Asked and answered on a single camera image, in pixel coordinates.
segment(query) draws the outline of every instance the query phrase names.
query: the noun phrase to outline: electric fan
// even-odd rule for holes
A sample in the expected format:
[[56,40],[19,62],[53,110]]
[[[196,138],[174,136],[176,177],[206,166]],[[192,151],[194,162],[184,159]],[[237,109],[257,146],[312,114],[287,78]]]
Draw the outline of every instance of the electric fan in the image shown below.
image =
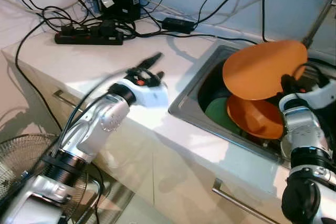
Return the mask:
[[[52,134],[26,134],[11,138],[0,143],[0,202],[25,176],[40,158],[41,154],[50,146],[57,136]],[[39,174],[46,172],[36,169]],[[87,185],[87,174],[83,173],[74,185],[76,192],[62,209],[64,216],[69,219],[78,208]]]

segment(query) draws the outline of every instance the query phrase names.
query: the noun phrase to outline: orange plate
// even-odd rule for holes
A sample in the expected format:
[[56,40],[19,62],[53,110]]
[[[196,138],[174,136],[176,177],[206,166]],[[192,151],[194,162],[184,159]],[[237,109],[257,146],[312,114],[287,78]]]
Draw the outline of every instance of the orange plate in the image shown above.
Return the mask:
[[[281,76],[293,75],[307,58],[305,46],[295,40],[258,44],[232,54],[224,63],[223,79],[232,94],[262,100],[282,92]],[[304,70],[298,71],[297,79]]]
[[266,101],[249,101],[231,95],[227,113],[242,130],[266,139],[282,136],[283,124],[278,108]]

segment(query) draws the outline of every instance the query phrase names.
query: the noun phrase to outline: stainless steel sink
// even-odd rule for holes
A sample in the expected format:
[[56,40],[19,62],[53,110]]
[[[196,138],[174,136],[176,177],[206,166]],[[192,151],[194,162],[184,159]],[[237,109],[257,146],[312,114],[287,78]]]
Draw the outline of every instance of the stainless steel sink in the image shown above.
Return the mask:
[[[169,108],[169,112],[177,118],[222,137],[257,155],[283,163],[280,141],[263,140],[247,133],[233,133],[213,122],[204,113],[207,106],[214,99],[231,95],[224,85],[222,68],[225,60],[236,51],[237,49],[235,48],[219,46],[192,81],[175,99]],[[311,87],[316,83],[314,73],[309,71],[309,69],[306,69],[300,81]],[[268,101],[277,105],[277,99],[271,98]]]

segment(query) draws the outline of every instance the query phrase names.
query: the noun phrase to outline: cabinet door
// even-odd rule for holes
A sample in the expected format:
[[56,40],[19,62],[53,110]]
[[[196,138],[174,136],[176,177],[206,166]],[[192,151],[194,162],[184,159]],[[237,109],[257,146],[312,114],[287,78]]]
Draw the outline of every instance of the cabinet door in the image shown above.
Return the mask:
[[153,205],[152,132],[126,118],[111,133],[95,163]]
[[[29,80],[38,88],[42,93],[43,97],[46,99],[51,111],[55,115],[57,121],[62,127],[65,126],[68,121],[70,113],[73,111],[73,108],[69,105],[61,102],[59,99],[53,96],[53,94],[60,90],[56,85],[52,84],[50,78],[45,74],[35,71],[29,66],[22,66],[23,72],[29,78]],[[73,104],[77,104],[80,99],[69,95],[66,92],[62,94],[65,99],[70,101]]]
[[180,224],[265,224],[212,192],[214,181],[215,175],[210,170],[162,143],[156,144],[154,205],[157,210]]

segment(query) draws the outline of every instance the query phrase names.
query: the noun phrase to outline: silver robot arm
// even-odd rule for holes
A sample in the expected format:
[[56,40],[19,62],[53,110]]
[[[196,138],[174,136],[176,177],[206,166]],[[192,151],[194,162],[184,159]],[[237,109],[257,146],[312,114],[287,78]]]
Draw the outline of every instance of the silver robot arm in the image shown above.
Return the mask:
[[65,218],[59,206],[71,199],[73,185],[81,172],[125,119],[130,106],[168,105],[167,88],[161,82],[163,73],[152,74],[147,70],[160,56],[157,54],[130,69],[106,95],[89,105],[85,114],[67,131],[55,157],[43,158],[49,164],[47,172],[26,182],[2,215],[1,223],[63,223]]
[[336,224],[336,174],[333,150],[315,109],[335,103],[336,82],[280,100],[291,171],[282,196],[282,212],[294,224]]

